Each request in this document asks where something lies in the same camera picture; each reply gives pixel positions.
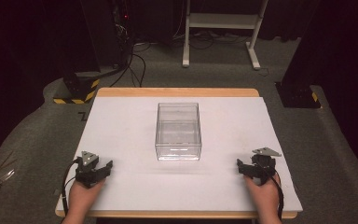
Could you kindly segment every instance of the gray carpet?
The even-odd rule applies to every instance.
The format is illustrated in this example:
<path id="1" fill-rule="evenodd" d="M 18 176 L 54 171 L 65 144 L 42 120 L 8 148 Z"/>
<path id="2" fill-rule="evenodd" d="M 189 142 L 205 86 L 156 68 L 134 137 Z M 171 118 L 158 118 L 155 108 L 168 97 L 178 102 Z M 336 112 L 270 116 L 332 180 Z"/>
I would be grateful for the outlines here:
<path id="1" fill-rule="evenodd" d="M 208 43 L 193 40 L 192 44 L 201 48 Z M 259 91 L 304 208 L 295 219 L 283 223 L 358 223 L 358 160 L 341 133 L 323 90 L 312 86 L 323 105 L 321 109 L 284 108 L 275 90 L 274 82 L 282 80 L 297 44 L 298 41 L 258 40 L 255 50 L 263 67 L 260 71 L 253 70 L 243 42 L 191 49 L 188 68 L 182 67 L 183 48 L 152 45 L 146 49 L 147 45 L 141 45 L 135 51 L 146 62 L 144 87 Z M 131 68 L 139 77 L 143 64 L 134 58 Z M 99 88 L 109 86 L 117 78 L 118 75 L 103 78 Z M 75 155 L 86 124 L 78 113 L 88 113 L 92 103 L 53 104 L 52 97 L 60 82 L 46 86 L 46 102 L 13 130 L 0 148 L 0 164 L 12 151 L 7 161 L 16 160 L 0 172 L 3 175 L 12 168 L 16 170 L 0 191 L 0 223 L 61 221 L 54 210 L 62 175 Z M 127 72 L 115 86 L 131 87 L 131 73 Z M 95 218 L 88 218 L 86 223 L 95 223 Z"/>

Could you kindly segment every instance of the white shelf leg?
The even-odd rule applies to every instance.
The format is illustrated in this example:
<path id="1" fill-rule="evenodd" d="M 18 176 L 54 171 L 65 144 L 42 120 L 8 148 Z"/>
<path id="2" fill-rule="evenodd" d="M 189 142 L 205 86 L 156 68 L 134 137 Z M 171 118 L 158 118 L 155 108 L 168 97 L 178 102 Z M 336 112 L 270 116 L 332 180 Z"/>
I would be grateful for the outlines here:
<path id="1" fill-rule="evenodd" d="M 189 45 L 189 33 L 190 33 L 190 0 L 187 0 L 186 9 L 186 31 L 185 31 L 185 44 L 183 47 L 183 67 L 190 66 L 190 45 Z"/>
<path id="2" fill-rule="evenodd" d="M 255 29 L 252 34 L 252 40 L 251 40 L 251 42 L 246 42 L 246 49 L 249 52 L 249 56 L 251 58 L 252 66 L 253 66 L 254 70 L 260 70 L 260 68 L 261 68 L 260 63 L 258 62 L 257 56 L 255 55 L 255 41 L 257 40 L 258 32 L 260 30 L 261 22 L 263 21 L 264 12 L 266 11 L 268 2 L 269 2 L 269 0 L 263 0 L 263 2 L 261 4 L 260 12 L 258 13 L 257 21 L 255 23 Z"/>

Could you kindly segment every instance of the white table surface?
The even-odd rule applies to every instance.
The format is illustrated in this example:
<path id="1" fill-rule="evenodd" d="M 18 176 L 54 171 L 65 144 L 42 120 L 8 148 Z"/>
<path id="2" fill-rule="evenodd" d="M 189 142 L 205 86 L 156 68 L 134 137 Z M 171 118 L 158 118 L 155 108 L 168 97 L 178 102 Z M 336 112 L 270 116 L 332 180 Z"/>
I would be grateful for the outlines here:
<path id="1" fill-rule="evenodd" d="M 174 102 L 199 103 L 199 161 L 157 160 L 158 103 Z M 111 160 L 114 164 L 90 216 L 241 216 L 254 214 L 255 207 L 236 159 L 251 164 L 252 150 L 261 147 L 282 154 L 276 158 L 276 170 L 282 180 L 283 214 L 302 211 L 262 97 L 96 97 L 75 157 L 88 151 L 100 156 L 97 168 Z M 67 180 L 75 176 L 75 168 Z M 57 215 L 62 210 L 59 199 Z"/>

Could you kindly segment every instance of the hand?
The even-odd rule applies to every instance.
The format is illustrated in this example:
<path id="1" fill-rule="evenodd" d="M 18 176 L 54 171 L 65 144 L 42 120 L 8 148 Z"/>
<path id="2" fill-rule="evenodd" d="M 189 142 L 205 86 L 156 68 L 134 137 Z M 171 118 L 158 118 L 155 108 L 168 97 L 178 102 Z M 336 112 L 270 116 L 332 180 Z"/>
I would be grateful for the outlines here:
<path id="1" fill-rule="evenodd" d="M 281 184 L 277 174 L 273 178 L 278 184 Z M 257 186 L 251 177 L 244 175 L 243 179 L 245 179 L 246 186 L 255 202 L 260 224 L 281 223 L 277 211 L 279 195 L 275 183 L 269 179 L 264 185 Z"/>
<path id="2" fill-rule="evenodd" d="M 88 189 L 82 183 L 75 180 L 69 192 L 69 211 L 62 223 L 83 223 L 86 214 L 101 191 L 104 181 L 105 179 Z"/>

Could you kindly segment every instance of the transparent container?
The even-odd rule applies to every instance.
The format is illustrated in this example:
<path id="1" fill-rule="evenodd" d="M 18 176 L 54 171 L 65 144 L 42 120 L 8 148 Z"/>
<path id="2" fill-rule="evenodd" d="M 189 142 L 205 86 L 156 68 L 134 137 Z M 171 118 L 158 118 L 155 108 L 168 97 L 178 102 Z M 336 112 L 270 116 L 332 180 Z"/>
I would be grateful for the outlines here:
<path id="1" fill-rule="evenodd" d="M 159 103 L 156 129 L 159 161 L 200 159 L 201 132 L 198 103 Z"/>

